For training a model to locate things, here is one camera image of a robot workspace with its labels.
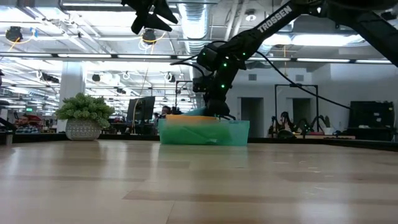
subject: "teal plastic bin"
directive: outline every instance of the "teal plastic bin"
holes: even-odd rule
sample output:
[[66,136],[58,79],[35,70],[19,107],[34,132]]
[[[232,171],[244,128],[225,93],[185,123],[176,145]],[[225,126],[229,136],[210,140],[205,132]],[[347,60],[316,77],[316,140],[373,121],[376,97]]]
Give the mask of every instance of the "teal plastic bin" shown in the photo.
[[176,123],[160,119],[160,143],[184,145],[246,146],[249,121]]

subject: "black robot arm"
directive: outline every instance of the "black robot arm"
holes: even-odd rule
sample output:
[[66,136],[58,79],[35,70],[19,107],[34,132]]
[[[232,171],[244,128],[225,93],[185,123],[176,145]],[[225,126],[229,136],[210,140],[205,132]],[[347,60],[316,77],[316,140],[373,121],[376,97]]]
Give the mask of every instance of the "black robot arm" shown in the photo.
[[325,0],[291,0],[256,27],[239,33],[223,45],[210,43],[200,52],[198,64],[215,73],[193,80],[193,91],[205,93],[207,115],[229,115],[225,99],[238,70],[246,69],[244,62],[268,37],[302,14],[327,17],[351,27],[398,67],[398,31],[377,14],[345,9]]

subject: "computer monitor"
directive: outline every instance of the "computer monitor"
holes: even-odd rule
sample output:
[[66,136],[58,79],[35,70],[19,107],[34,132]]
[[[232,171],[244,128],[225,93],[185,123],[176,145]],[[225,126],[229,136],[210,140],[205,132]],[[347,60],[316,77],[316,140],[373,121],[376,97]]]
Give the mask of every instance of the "computer monitor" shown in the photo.
[[127,110],[127,120],[143,121],[143,120],[152,119],[154,106],[155,106],[154,96],[148,96],[148,97],[130,100],[129,108]]

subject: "wooden table surface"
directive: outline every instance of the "wooden table surface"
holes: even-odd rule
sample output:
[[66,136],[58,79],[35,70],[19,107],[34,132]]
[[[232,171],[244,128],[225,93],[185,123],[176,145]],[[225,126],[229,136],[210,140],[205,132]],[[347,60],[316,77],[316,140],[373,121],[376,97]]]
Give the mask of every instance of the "wooden table surface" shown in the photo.
[[324,145],[0,148],[4,224],[396,224],[398,154]]

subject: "white pillar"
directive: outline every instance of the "white pillar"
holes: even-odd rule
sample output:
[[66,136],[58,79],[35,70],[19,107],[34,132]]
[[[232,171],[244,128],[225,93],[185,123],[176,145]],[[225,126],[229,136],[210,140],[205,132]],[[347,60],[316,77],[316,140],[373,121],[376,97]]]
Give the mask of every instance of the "white pillar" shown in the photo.
[[[63,62],[59,108],[63,105],[63,99],[85,92],[86,75],[83,62]],[[67,121],[58,120],[57,132],[65,131],[66,126]]]

